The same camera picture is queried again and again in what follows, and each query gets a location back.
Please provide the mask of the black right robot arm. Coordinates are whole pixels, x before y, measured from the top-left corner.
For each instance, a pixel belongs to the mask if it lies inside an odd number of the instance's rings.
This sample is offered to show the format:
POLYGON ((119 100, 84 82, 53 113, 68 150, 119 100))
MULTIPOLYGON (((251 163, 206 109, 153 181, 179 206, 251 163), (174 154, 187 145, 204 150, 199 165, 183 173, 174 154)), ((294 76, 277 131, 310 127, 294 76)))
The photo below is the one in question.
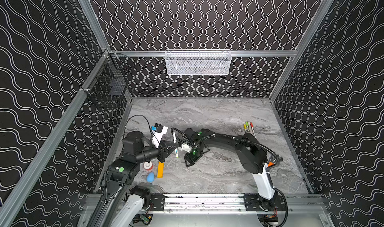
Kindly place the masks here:
POLYGON ((184 159, 186 166, 194 165, 211 148, 218 148, 236 153, 242 167, 253 175, 261 202, 272 204, 281 193, 274 186, 270 169, 280 165, 283 157, 261 144, 252 134, 227 135, 202 129, 199 132, 188 128, 182 132, 171 129, 174 141, 179 147, 190 148, 184 159))

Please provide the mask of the white pen red cap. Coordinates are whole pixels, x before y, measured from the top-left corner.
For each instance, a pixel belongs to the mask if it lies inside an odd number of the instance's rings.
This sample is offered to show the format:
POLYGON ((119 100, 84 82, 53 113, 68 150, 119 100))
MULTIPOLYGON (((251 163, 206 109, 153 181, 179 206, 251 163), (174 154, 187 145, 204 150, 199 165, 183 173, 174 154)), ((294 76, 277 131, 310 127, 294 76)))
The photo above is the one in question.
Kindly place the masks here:
POLYGON ((256 133, 255 133, 254 126, 253 126, 252 122, 250 122, 250 128, 251 128, 251 131, 252 131, 254 137, 256 138, 256 133))

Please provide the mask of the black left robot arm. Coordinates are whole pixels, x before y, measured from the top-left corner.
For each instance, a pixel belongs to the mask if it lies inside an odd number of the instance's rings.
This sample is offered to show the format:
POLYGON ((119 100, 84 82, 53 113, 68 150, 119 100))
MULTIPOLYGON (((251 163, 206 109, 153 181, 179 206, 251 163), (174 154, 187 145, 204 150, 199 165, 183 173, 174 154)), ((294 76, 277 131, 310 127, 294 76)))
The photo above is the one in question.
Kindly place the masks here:
POLYGON ((105 172, 104 189, 87 224, 88 227, 130 224, 140 210, 150 206, 149 189, 134 187, 130 190, 129 187, 139 173, 142 163, 153 159, 164 162, 180 144, 156 140, 158 146, 152 141, 145 146, 144 141, 144 134, 140 131, 130 132, 122 140, 122 153, 105 172))

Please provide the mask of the white pen green end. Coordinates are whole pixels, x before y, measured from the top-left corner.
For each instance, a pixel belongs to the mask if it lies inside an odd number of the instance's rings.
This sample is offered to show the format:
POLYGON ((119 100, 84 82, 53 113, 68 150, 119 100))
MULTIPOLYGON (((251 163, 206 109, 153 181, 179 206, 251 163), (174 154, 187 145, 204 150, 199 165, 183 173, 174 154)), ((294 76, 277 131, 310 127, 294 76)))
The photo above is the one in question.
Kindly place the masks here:
POLYGON ((178 159, 179 154, 178 154, 178 141, 177 141, 176 133, 173 133, 173 139, 174 139, 174 144, 176 144, 175 145, 175 156, 178 159))

